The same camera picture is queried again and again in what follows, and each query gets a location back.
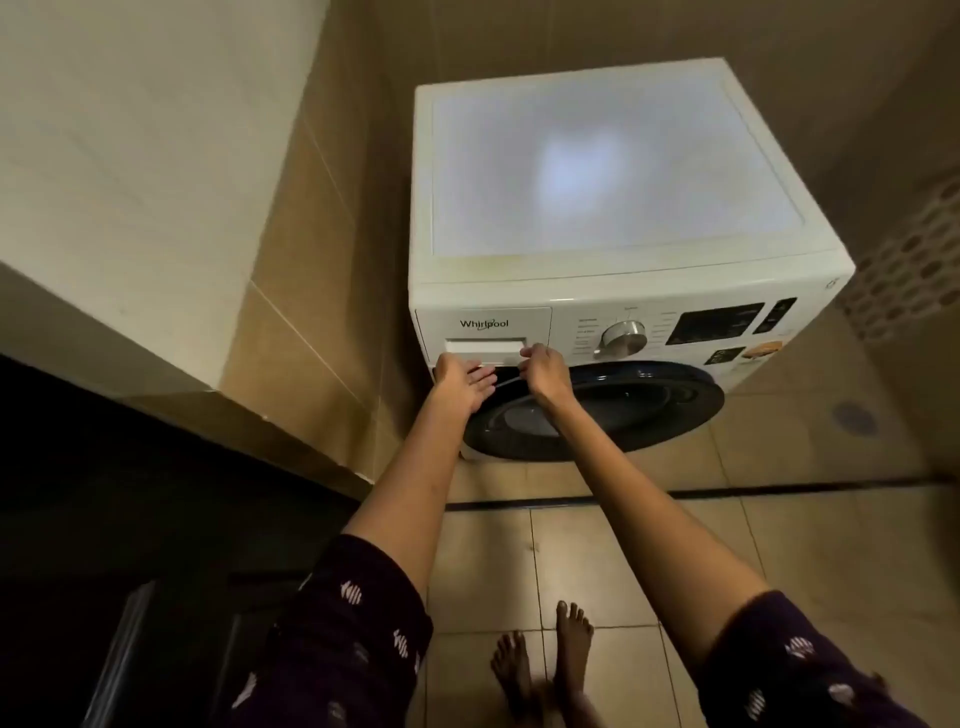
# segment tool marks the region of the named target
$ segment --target whirlpool logo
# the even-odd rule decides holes
[[[486,331],[489,328],[503,328],[510,325],[510,319],[497,321],[496,319],[487,319],[486,321],[473,321],[471,319],[461,319],[461,328],[472,328],[476,331]]]

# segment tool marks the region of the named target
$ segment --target circular drain cover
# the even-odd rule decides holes
[[[876,437],[879,427],[876,417],[855,401],[842,401],[832,410],[833,419],[851,435]]]

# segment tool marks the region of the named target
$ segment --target beige tiled floor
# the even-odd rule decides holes
[[[838,406],[869,413],[875,433],[848,432],[835,417]],[[630,459],[671,491],[928,475],[876,369],[846,318],[832,307],[730,392],[707,425],[630,453]],[[569,463],[461,461],[450,499],[586,494]]]
[[[943,486],[682,501],[931,725],[960,715],[960,492]],[[611,728],[701,728],[696,690],[596,506],[447,514],[436,625],[408,728],[509,725],[489,661],[526,632],[553,671],[556,601],[600,626],[587,685]]]

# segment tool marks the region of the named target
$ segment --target white washing machine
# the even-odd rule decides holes
[[[501,368],[469,458],[570,459],[512,369],[525,345],[644,448],[709,420],[854,270],[719,59],[421,86],[411,206],[426,366]]]

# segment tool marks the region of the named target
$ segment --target program selector knob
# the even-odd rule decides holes
[[[647,345],[647,332],[639,321],[619,321],[600,337],[600,347],[593,353],[598,359],[622,359],[639,352]]]

